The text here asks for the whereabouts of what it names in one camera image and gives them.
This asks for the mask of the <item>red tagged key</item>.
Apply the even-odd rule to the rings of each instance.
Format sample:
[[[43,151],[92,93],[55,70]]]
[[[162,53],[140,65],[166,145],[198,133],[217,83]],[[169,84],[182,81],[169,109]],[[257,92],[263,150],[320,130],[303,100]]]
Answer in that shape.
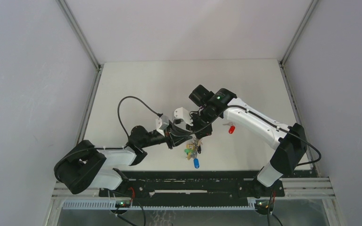
[[[228,123],[225,123],[225,124],[223,124],[223,125],[229,127],[229,130],[228,130],[228,133],[229,133],[229,134],[233,134],[233,133],[234,133],[236,127],[235,127],[235,125],[234,125],[233,122],[228,122]]]

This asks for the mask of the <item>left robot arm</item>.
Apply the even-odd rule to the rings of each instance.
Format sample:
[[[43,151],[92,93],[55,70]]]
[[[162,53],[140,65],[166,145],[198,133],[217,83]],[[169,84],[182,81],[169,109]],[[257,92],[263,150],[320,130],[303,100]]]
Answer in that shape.
[[[174,136],[170,129],[161,134],[136,126],[131,130],[125,147],[96,147],[91,141],[83,140],[55,165],[54,175],[72,194],[88,188],[103,188],[123,196],[129,189],[128,178],[118,169],[119,166],[141,163],[147,156],[146,147],[167,144],[172,149],[192,138]]]

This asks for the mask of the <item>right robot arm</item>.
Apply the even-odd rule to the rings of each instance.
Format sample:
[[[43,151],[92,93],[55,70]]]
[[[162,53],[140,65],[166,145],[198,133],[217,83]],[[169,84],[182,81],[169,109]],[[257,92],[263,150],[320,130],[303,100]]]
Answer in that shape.
[[[198,85],[189,99],[199,107],[197,112],[190,114],[192,124],[186,126],[196,138],[210,136],[212,124],[222,118],[248,129],[275,151],[251,182],[249,191],[255,198],[271,196],[275,182],[303,165],[300,161],[308,148],[312,148],[318,157],[306,164],[316,163],[322,157],[320,151],[307,141],[302,125],[295,123],[289,126],[273,120],[225,88],[214,93]]]

